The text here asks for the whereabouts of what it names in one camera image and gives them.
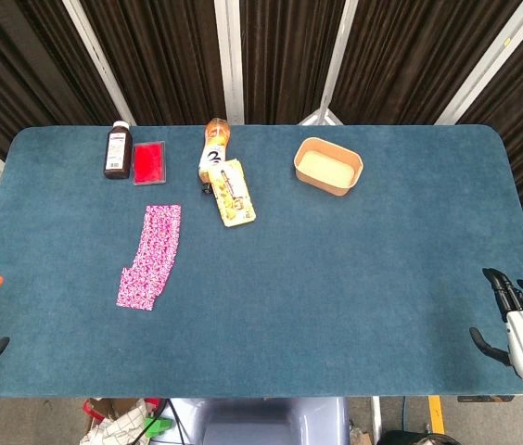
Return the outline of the brown medicine bottle white label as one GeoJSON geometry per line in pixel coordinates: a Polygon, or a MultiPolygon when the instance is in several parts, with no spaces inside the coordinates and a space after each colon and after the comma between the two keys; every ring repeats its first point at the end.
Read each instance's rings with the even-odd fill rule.
{"type": "Polygon", "coordinates": [[[103,173],[108,179],[127,179],[130,176],[133,137],[130,124],[115,121],[108,132],[103,173]]]}

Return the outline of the blue felt table mat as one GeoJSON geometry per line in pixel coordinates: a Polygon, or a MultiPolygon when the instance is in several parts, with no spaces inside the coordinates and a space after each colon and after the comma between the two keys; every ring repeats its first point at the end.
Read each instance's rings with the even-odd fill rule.
{"type": "Polygon", "coordinates": [[[165,184],[103,174],[105,126],[18,133],[0,182],[0,397],[523,394],[482,355],[506,333],[484,268],[523,279],[523,211],[486,125],[236,126],[257,217],[227,228],[201,190],[200,126],[163,141],[165,184]],[[293,160],[318,137],[358,153],[336,197],[293,160]],[[180,205],[152,311],[116,305],[147,206],[180,205]]]}

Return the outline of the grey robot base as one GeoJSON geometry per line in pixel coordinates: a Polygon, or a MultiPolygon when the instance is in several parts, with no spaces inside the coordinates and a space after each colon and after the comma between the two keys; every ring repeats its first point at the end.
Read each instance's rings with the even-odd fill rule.
{"type": "Polygon", "coordinates": [[[163,445],[350,445],[343,397],[173,399],[163,445]]]}

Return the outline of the white frame post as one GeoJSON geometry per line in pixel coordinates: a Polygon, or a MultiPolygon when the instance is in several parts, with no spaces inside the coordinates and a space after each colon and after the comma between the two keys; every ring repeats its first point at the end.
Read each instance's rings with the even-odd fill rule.
{"type": "Polygon", "coordinates": [[[241,19],[239,0],[214,0],[227,120],[245,123],[241,19]]]}
{"type": "Polygon", "coordinates": [[[346,0],[342,9],[338,33],[334,42],[330,63],[325,77],[325,85],[319,108],[305,117],[300,125],[328,125],[339,126],[342,121],[329,108],[338,81],[342,61],[346,52],[347,44],[351,34],[352,24],[356,15],[359,0],[346,0]]]}
{"type": "Polygon", "coordinates": [[[82,2],[80,0],[61,0],[61,3],[79,34],[89,57],[93,61],[120,118],[131,125],[136,125],[134,114],[130,110],[90,20],[86,16],[82,2]]]}
{"type": "Polygon", "coordinates": [[[523,43],[523,0],[453,95],[435,125],[455,125],[523,43]]]}

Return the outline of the cardboard box with paper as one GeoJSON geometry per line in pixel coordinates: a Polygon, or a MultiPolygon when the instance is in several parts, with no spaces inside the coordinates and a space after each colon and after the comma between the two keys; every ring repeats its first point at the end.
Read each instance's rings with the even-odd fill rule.
{"type": "Polygon", "coordinates": [[[149,425],[160,416],[167,401],[159,399],[139,399],[117,419],[102,414],[91,400],[83,404],[83,411],[94,424],[80,439],[79,445],[149,445],[147,437],[149,425]]]}

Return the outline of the red flat plastic case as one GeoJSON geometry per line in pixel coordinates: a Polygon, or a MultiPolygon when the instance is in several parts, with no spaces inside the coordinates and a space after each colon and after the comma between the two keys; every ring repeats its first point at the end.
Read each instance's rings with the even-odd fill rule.
{"type": "Polygon", "coordinates": [[[166,182],[165,145],[163,141],[134,145],[134,184],[166,182]]]}

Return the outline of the black bag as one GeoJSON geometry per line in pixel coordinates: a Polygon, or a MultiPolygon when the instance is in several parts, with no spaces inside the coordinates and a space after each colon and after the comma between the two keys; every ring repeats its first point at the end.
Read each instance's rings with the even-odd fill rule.
{"type": "Polygon", "coordinates": [[[382,434],[376,445],[462,445],[458,440],[437,433],[391,430],[382,434]]]}

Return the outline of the pink patterned card row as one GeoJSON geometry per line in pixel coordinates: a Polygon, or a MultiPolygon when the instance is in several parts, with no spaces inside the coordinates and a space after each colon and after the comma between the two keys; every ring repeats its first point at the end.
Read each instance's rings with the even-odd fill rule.
{"type": "Polygon", "coordinates": [[[179,247],[181,220],[180,205],[147,206],[133,264],[121,270],[121,277],[143,276],[149,280],[156,299],[171,275],[179,247]]]}

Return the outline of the yellow snack packet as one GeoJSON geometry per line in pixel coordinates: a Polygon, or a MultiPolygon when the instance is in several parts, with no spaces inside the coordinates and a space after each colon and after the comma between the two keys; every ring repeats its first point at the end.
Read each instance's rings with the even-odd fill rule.
{"type": "Polygon", "coordinates": [[[209,179],[225,227],[252,223],[256,219],[245,174],[238,159],[213,165],[209,179]]]}

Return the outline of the orange drink bottle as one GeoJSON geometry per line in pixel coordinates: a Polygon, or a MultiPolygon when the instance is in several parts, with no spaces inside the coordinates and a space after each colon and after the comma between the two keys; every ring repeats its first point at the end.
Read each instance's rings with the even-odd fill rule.
{"type": "Polygon", "coordinates": [[[198,176],[206,194],[211,193],[209,169],[225,161],[230,135],[230,125],[226,120],[213,118],[206,126],[205,144],[198,164],[198,176]]]}

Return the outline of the orange oval bowl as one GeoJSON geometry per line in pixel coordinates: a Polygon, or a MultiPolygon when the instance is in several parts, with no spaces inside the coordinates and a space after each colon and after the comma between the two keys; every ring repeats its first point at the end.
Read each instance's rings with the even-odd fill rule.
{"type": "Polygon", "coordinates": [[[364,169],[358,153],[318,137],[301,143],[293,164],[300,181],[336,197],[356,186],[364,169]]]}

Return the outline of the green plastic object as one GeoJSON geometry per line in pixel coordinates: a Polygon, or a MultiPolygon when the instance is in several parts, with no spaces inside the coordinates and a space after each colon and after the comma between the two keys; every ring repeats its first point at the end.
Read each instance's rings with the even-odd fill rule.
{"type": "Polygon", "coordinates": [[[145,436],[149,439],[163,435],[173,428],[173,420],[165,417],[154,419],[148,417],[144,421],[145,436]]]}

